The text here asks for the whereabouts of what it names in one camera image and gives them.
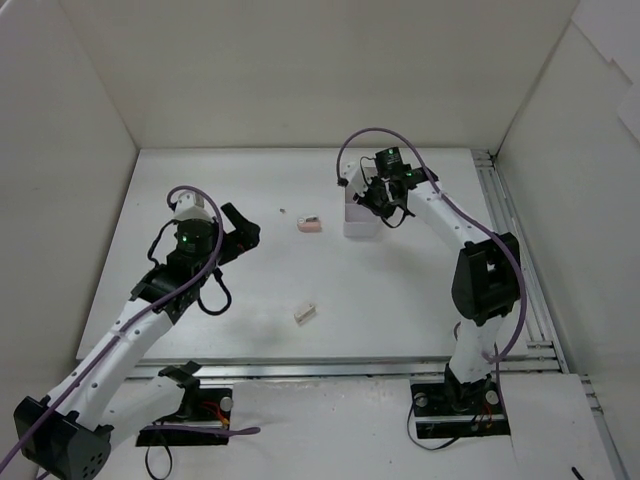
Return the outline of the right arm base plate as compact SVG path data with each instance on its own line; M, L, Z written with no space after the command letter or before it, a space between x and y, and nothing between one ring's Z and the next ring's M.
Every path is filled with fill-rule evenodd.
M493 380L463 407L454 407L443 383L412 383L409 426L418 440L442 441L510 436L511 428Z

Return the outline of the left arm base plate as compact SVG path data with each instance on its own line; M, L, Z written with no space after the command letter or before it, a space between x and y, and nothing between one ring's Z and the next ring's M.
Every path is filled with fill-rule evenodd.
M136 447L226 446L229 439L204 433L205 428L228 429L233 408L233 390L229 387L207 386L201 389L191 412L180 416L167 415L155 424L171 429L142 430L135 437Z

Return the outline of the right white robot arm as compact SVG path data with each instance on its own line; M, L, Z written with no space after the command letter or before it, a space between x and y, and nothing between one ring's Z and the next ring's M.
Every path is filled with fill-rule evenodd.
M457 254L451 296L462 317L454 353L445 367L442 398L464 412L482 398L495 362L499 330L521 292L519 242L478 223L445 192L430 169L412 167L391 147L374 157L373 173L360 164L341 168L353 201L384 223L398 210L429 226Z

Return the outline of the cream white eraser block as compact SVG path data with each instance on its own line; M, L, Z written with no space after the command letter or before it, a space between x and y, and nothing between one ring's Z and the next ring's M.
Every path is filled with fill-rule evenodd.
M308 322L317 314L317 305L315 302L307 301L301 303L294 312L293 318L298 326Z

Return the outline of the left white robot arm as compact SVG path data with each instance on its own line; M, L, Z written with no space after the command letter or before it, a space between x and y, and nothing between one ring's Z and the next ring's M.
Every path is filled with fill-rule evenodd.
M146 352L168 333L209 279L221 284L221 266L256 248L260 227L230 203L209 217L195 206L175 216L176 246L136 284L119 318L90 354L44 397L25 397L13 418L16 445L3 467L22 454L58 479L93 479L112 450L141 431L164 429L162 419L191 418L200 406L200 366L169 366L137 394L114 396Z

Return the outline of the pink correction tape dispenser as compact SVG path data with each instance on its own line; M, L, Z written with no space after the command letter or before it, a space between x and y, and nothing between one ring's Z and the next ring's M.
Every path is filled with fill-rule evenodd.
M297 229L302 233L319 233L322 231L322 223L318 216L303 216L297 219Z

